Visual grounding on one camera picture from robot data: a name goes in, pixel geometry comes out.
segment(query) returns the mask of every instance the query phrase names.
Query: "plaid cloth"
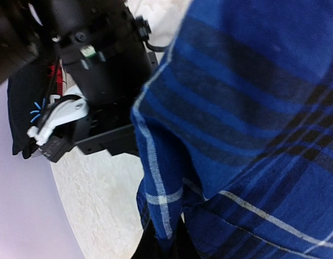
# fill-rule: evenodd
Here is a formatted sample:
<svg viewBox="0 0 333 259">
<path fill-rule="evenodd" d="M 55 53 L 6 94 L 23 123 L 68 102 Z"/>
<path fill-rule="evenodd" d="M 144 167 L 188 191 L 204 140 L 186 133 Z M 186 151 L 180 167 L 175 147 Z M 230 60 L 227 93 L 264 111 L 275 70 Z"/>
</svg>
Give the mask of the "plaid cloth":
<svg viewBox="0 0 333 259">
<path fill-rule="evenodd" d="M 333 1 L 194 0 L 132 120 L 165 250 L 333 258 Z"/>
</svg>

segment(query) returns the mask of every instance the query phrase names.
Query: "purple wall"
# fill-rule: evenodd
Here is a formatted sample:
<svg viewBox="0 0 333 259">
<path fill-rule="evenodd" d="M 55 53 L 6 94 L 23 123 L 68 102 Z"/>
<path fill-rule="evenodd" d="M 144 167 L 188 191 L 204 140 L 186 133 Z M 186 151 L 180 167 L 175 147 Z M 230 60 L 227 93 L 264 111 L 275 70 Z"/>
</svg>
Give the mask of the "purple wall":
<svg viewBox="0 0 333 259">
<path fill-rule="evenodd" d="M 82 259 L 49 162 L 11 155 L 6 89 L 0 87 L 0 259 Z"/>
</svg>

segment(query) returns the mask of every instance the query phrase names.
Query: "blue plaid fabric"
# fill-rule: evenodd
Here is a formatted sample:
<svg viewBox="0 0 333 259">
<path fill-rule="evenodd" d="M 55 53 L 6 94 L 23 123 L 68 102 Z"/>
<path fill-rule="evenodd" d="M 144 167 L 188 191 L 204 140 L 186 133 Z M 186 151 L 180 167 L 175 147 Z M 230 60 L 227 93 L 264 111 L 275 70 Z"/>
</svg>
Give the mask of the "blue plaid fabric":
<svg viewBox="0 0 333 259">
<path fill-rule="evenodd" d="M 333 258 L 332 0 L 194 0 L 132 120 L 165 250 Z"/>
</svg>

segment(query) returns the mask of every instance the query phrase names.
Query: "black fabric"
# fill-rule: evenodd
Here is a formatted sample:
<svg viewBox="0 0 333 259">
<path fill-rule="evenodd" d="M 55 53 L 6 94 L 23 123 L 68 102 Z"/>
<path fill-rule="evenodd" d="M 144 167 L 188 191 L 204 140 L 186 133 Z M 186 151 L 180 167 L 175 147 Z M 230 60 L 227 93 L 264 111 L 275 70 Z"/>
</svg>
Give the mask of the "black fabric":
<svg viewBox="0 0 333 259">
<path fill-rule="evenodd" d="M 177 225 L 176 238 L 170 254 L 164 255 L 159 247 L 156 232 L 150 220 L 139 243 L 137 251 L 131 259 L 200 259 L 190 239 L 182 219 Z"/>
<path fill-rule="evenodd" d="M 49 85 L 48 66 L 51 63 L 51 58 L 41 56 L 9 78 L 8 110 L 13 138 L 12 153 L 17 155 L 22 151 L 24 159 L 30 158 L 38 149 L 35 140 L 30 139 L 26 133 L 37 124 L 41 109 L 46 105 L 44 98 Z"/>
</svg>

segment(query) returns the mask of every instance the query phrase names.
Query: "red object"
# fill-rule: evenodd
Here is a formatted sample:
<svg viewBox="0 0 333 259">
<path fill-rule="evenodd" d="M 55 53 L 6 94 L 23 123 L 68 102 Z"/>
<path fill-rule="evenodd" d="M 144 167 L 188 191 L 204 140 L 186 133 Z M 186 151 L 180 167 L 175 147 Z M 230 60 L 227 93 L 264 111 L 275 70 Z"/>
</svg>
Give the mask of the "red object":
<svg viewBox="0 0 333 259">
<path fill-rule="evenodd" d="M 49 73 L 48 77 L 50 79 L 52 79 L 54 72 L 55 72 L 55 66 L 52 65 L 49 67 L 49 69 L 50 69 L 50 73 Z M 57 92 L 54 94 L 63 96 L 63 91 L 64 91 L 63 88 L 64 88 L 63 69 L 61 66 L 59 66 L 58 72 L 57 72 Z"/>
</svg>

